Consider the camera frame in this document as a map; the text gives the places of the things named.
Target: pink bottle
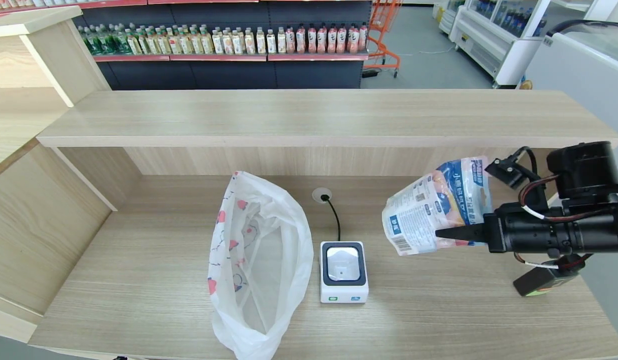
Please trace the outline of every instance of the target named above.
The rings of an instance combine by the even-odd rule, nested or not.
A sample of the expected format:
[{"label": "pink bottle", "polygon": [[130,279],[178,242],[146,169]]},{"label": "pink bottle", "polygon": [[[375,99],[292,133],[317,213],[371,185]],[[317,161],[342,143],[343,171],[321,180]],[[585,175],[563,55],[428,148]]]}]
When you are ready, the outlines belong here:
[{"label": "pink bottle", "polygon": [[347,30],[347,50],[349,50],[350,43],[351,43],[351,34],[353,34],[353,30],[355,28],[356,28],[355,23],[352,23],[351,27],[349,27],[348,30]]},{"label": "pink bottle", "polygon": [[318,45],[316,46],[318,54],[325,54],[327,52],[327,27],[325,27],[324,23],[322,24],[322,27],[318,30],[316,39],[318,41]]},{"label": "pink bottle", "polygon": [[336,24],[331,24],[331,29],[327,34],[327,53],[334,54],[336,52],[336,39],[338,38],[338,30],[336,30]]},{"label": "pink bottle", "polygon": [[305,53],[305,41],[305,27],[301,23],[300,27],[298,27],[298,31],[296,31],[295,33],[295,43],[297,46],[298,54]]},{"label": "pink bottle", "polygon": [[368,32],[369,30],[367,29],[367,23],[363,22],[362,26],[360,26],[359,39],[357,40],[358,50],[366,50]]},{"label": "pink bottle", "polygon": [[345,24],[343,23],[343,25],[338,30],[338,41],[336,44],[336,53],[344,54],[346,44],[347,44],[347,29],[345,29]]},{"label": "pink bottle", "polygon": [[316,52],[316,29],[314,28],[313,23],[309,24],[307,38],[309,39],[309,46],[307,46],[307,49],[309,50],[310,54],[314,54]]},{"label": "pink bottle", "polygon": [[286,28],[284,39],[286,39],[286,53],[293,54],[296,51],[296,34],[294,34],[293,27]]},{"label": "pink bottle", "polygon": [[355,54],[358,52],[358,43],[360,41],[360,31],[355,28],[353,25],[351,26],[350,35],[349,35],[349,52]]}]

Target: refrigerator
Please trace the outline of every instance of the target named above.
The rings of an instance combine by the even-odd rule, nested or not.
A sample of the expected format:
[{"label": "refrigerator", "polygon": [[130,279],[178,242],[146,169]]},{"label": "refrigerator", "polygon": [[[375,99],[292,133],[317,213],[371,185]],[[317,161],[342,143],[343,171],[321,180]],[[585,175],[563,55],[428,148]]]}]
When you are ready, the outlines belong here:
[{"label": "refrigerator", "polygon": [[567,20],[606,20],[618,0],[467,0],[449,39],[493,77],[516,86],[548,29]]},{"label": "refrigerator", "polygon": [[581,20],[549,31],[519,87],[563,91],[618,132],[618,23]]},{"label": "refrigerator", "polygon": [[465,4],[465,0],[449,0],[446,10],[442,13],[440,19],[439,29],[445,34],[449,35],[451,28],[454,25],[458,8]]}]

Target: green bottle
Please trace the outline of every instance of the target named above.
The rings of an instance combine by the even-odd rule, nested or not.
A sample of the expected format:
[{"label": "green bottle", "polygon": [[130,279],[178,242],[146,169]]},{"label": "green bottle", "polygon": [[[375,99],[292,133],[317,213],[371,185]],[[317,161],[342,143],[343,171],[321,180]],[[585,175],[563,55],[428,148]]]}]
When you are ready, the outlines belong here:
[{"label": "green bottle", "polygon": [[107,43],[107,34],[103,32],[103,28],[99,27],[96,29],[96,36],[100,41],[100,48],[102,49],[102,53],[104,55],[113,54],[113,48],[111,48],[110,44]]},{"label": "green bottle", "polygon": [[116,36],[116,27],[113,23],[108,25],[107,40],[111,43],[115,53],[121,53],[118,37]]},{"label": "green bottle", "polygon": [[92,44],[89,43],[89,40],[87,40],[87,34],[85,34],[85,28],[83,28],[82,26],[78,26],[78,34],[80,34],[80,37],[82,38],[82,41],[84,42],[84,45],[87,47],[89,52],[93,55],[94,48],[92,48]]},{"label": "green bottle", "polygon": [[127,43],[127,35],[123,32],[124,26],[120,27],[120,25],[116,25],[115,30],[115,38],[118,43],[118,51],[122,54],[133,54],[131,51],[131,47],[129,47],[129,43]]},{"label": "green bottle", "polygon": [[131,35],[133,35],[133,37],[135,37],[136,40],[138,40],[138,33],[136,32],[136,25],[133,22],[129,23],[129,30],[131,30]]},{"label": "green bottle", "polygon": [[87,38],[87,43],[89,43],[91,47],[92,55],[101,55],[103,54],[103,48],[101,47],[101,41],[98,39],[96,34],[92,33],[91,29],[84,30],[84,36]]},{"label": "green bottle", "polygon": [[143,51],[140,48],[138,39],[134,36],[133,32],[131,32],[131,29],[124,29],[124,33],[126,34],[126,43],[129,44],[129,48],[131,48],[131,52],[134,55],[142,55]]},{"label": "green bottle", "polygon": [[138,44],[140,44],[140,48],[142,49],[142,53],[145,55],[151,54],[151,49],[149,48],[149,43],[147,42],[147,33],[143,28],[140,28],[137,32]]}]

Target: barcode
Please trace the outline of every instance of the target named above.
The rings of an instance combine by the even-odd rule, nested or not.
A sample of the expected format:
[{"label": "barcode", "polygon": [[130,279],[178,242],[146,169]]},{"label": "barcode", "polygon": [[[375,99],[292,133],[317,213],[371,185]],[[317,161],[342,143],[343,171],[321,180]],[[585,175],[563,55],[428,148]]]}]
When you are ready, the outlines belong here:
[{"label": "barcode", "polygon": [[411,251],[412,247],[409,245],[404,237],[398,237],[398,239],[391,239],[391,241],[398,247],[399,251]]},{"label": "barcode", "polygon": [[471,202],[471,199],[467,201],[467,218],[469,218],[469,223],[473,224],[476,221],[476,215],[474,214],[474,204]]}]

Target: wooden cabinet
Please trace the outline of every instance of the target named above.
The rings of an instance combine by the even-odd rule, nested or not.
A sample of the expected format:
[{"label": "wooden cabinet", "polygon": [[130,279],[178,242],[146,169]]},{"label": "wooden cabinet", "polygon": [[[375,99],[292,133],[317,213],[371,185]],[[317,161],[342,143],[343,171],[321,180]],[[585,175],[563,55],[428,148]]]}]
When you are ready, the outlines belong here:
[{"label": "wooden cabinet", "polygon": [[110,209],[35,136],[109,89],[71,18],[0,15],[0,335],[27,342]]}]

